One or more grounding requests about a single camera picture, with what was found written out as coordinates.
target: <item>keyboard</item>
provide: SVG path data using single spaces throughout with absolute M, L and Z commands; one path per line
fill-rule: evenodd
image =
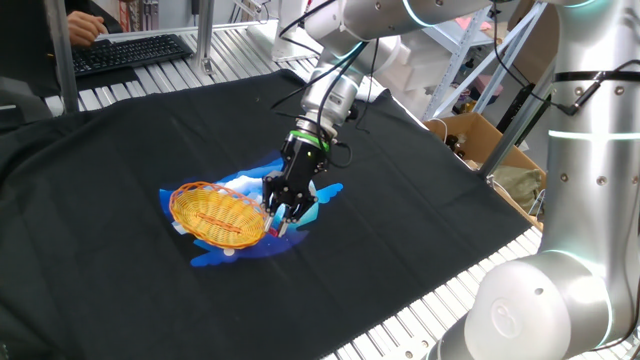
M 193 51 L 176 35 L 160 35 L 122 42 L 101 42 L 74 48 L 76 77 L 190 56 Z

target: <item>yellow basket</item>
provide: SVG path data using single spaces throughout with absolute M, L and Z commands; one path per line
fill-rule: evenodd
M 225 249 L 253 246 L 265 235 L 266 213 L 231 189 L 205 182 L 182 185 L 171 194 L 173 218 L 198 239 Z

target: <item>metal shelf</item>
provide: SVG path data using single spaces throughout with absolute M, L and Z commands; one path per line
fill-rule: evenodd
M 455 20 L 447 21 L 432 27 L 424 28 L 423 31 L 432 39 L 442 45 L 452 53 L 460 49 L 465 29 L 462 29 Z M 487 36 L 482 31 L 473 35 L 470 46 L 482 46 L 493 43 L 493 38 Z

